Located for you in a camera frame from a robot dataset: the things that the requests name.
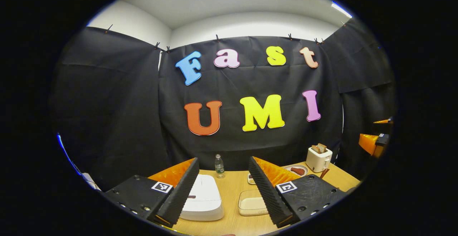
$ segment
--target black cloth backdrop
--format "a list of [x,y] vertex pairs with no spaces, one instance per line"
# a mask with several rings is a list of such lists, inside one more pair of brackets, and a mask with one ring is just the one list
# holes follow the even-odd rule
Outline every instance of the black cloth backdrop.
[[[280,46],[286,63],[271,66],[265,50]],[[318,68],[310,68],[302,54],[303,47],[312,50]],[[213,61],[221,49],[239,54],[237,68],[218,68]],[[201,78],[185,85],[185,77],[175,64],[193,51],[199,51]],[[317,92],[316,102],[321,119],[308,122],[306,99],[302,93]],[[243,97],[254,97],[263,107],[269,95],[281,96],[280,106],[285,126],[242,131],[245,109]],[[202,104],[202,126],[210,124],[209,101],[221,101],[220,128],[213,135],[195,135],[187,125],[185,104]],[[201,169],[214,169],[215,154],[220,153],[225,170],[247,170],[250,156],[277,165],[304,161],[308,147],[323,143],[337,155],[342,134],[342,102],[329,60],[321,45],[308,40],[283,37],[236,37],[199,42],[162,53],[159,68],[159,114],[167,150],[174,163],[198,157]]]
[[394,74],[374,35],[357,18],[350,19],[322,44],[339,87],[343,104],[343,133],[335,164],[357,179],[377,159],[358,144],[360,134],[378,135],[374,121],[397,110]]
[[103,191],[169,167],[157,110],[160,49],[94,27],[67,48],[50,107],[75,165]]

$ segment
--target plate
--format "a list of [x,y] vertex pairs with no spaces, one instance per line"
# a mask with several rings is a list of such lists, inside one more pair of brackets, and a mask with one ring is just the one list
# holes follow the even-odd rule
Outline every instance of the plate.
[[[294,168],[301,168],[301,169],[304,169],[304,171],[305,171],[304,175],[299,175],[299,174],[297,174],[297,173],[295,173],[295,172],[292,172],[292,171],[291,171],[291,168],[293,168],[293,167],[294,167]],[[300,177],[304,177],[304,176],[307,175],[307,173],[309,172],[309,169],[308,169],[307,167],[305,167],[305,166],[303,166],[303,165],[296,165],[296,164],[288,165],[288,166],[284,167],[283,169],[286,169],[286,170],[288,170],[288,171],[291,171],[292,173],[294,173],[294,174],[296,174],[296,175],[299,175]]]
[[250,179],[250,174],[247,174],[247,180],[248,180],[248,183],[250,183],[252,185],[256,185],[255,180],[253,178]]

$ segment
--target wooden table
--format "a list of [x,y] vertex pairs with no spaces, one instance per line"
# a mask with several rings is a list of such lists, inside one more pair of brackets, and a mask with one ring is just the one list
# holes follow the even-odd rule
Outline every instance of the wooden table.
[[[305,162],[297,164],[306,166]],[[240,193],[245,190],[257,189],[256,185],[247,182],[248,173],[248,171],[226,171],[224,172],[226,177],[218,179],[214,170],[200,170],[199,174],[207,174],[215,178],[223,202],[224,217],[216,221],[190,221],[179,218],[177,224],[173,226],[173,230],[194,236],[220,236],[224,234],[258,236],[279,230],[272,223],[268,214],[256,216],[239,214]],[[321,173],[312,172],[310,168],[307,174],[321,175]],[[357,186],[360,182],[333,164],[329,164],[329,171],[323,179],[344,192]]]

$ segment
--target water bottle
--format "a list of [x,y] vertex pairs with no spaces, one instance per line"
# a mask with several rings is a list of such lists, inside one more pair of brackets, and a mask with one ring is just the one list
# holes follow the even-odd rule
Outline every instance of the water bottle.
[[223,160],[221,159],[221,156],[219,154],[216,155],[215,159],[215,170],[217,173],[217,177],[219,179],[224,178],[224,164]]

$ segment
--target white box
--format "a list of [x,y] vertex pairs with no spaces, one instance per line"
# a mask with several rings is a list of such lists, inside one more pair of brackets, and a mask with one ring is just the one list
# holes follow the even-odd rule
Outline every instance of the white box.
[[223,204],[215,179],[198,174],[190,196],[185,202],[180,218],[194,221],[214,221],[224,216]]
[[317,153],[310,147],[307,153],[306,164],[313,172],[322,172],[329,167],[331,157],[332,151],[327,148],[324,153]]

